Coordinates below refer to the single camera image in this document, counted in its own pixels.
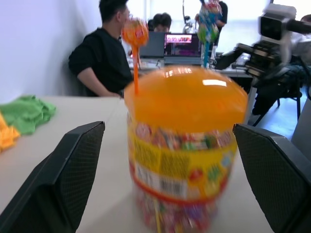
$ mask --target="colorful lollipop bouquet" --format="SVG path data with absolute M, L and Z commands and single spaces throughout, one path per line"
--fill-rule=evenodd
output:
M 204 67 L 208 64 L 209 46 L 218 37 L 219 31 L 217 28 L 217 20 L 222 16 L 222 10 L 218 0 L 209 0 L 202 4 L 200 13 L 198 15 L 199 31 L 198 37 L 203 43 L 204 51 Z

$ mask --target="green cloth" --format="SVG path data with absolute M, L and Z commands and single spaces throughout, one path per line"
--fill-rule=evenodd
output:
M 48 122 L 55 114 L 56 107 L 37 99 L 23 96 L 15 101 L 0 105 L 0 112 L 9 126 L 14 126 L 20 134 L 32 134 L 37 126 Z

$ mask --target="yellow cloth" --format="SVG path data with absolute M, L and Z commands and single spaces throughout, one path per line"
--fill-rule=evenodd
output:
M 15 139 L 19 137 L 19 132 L 13 126 L 7 126 L 0 113 L 0 153 L 15 145 Z

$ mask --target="video camera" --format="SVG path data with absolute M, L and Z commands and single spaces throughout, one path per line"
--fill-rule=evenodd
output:
M 296 21 L 295 16 L 294 7 L 269 4 L 259 18 L 260 41 L 253 46 L 238 44 L 233 51 L 217 60 L 215 68 L 226 69 L 243 53 L 247 53 L 250 58 L 244 64 L 244 69 L 246 74 L 254 77 L 253 86 L 279 77 L 286 72 L 285 65 L 292 57 L 292 32 L 311 33 L 311 24 Z

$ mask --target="man's arm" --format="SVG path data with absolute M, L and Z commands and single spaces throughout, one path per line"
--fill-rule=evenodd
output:
M 95 38 L 86 38 L 69 57 L 69 69 L 97 96 L 119 96 L 112 93 L 98 80 L 92 66 L 102 60 L 101 46 Z
M 219 19 L 216 24 L 218 27 L 223 27 L 224 25 L 227 24 L 227 19 L 228 19 L 228 6 L 224 2 L 220 3 L 220 6 L 222 7 L 222 18 Z
M 120 97 L 118 94 L 110 92 L 98 80 L 92 68 L 86 68 L 78 74 L 78 79 L 92 92 L 100 97 Z

